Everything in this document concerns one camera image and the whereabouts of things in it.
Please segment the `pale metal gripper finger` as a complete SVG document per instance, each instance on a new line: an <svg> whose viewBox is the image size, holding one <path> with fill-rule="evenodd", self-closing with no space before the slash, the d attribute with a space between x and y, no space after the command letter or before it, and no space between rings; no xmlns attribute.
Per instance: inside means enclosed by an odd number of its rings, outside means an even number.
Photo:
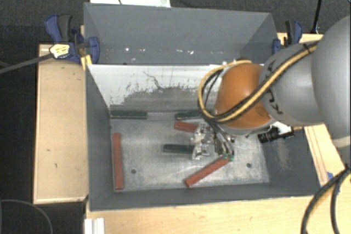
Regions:
<svg viewBox="0 0 351 234"><path fill-rule="evenodd" d="M192 160L200 160L202 157L208 157L211 155L210 144L205 144L202 142L198 142L195 144L191 159Z"/></svg>
<svg viewBox="0 0 351 234"><path fill-rule="evenodd" d="M206 135L211 131L211 127L208 123L199 123L195 126L191 142L203 142L206 139Z"/></svg>

